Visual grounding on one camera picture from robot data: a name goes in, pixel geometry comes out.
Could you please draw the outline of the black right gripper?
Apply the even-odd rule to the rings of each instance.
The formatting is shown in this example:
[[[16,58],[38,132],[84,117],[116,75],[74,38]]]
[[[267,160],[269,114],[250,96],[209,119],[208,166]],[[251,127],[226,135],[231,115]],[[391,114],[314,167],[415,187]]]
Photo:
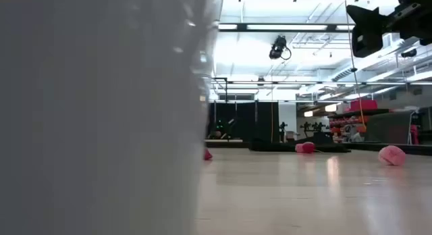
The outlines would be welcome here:
[[[383,47],[382,33],[361,26],[381,26],[388,32],[397,32],[402,39],[417,37],[420,45],[431,44],[431,0],[398,0],[394,12],[385,16],[379,7],[366,9],[348,5],[346,11],[356,26],[352,29],[352,52],[355,57],[365,58]]]

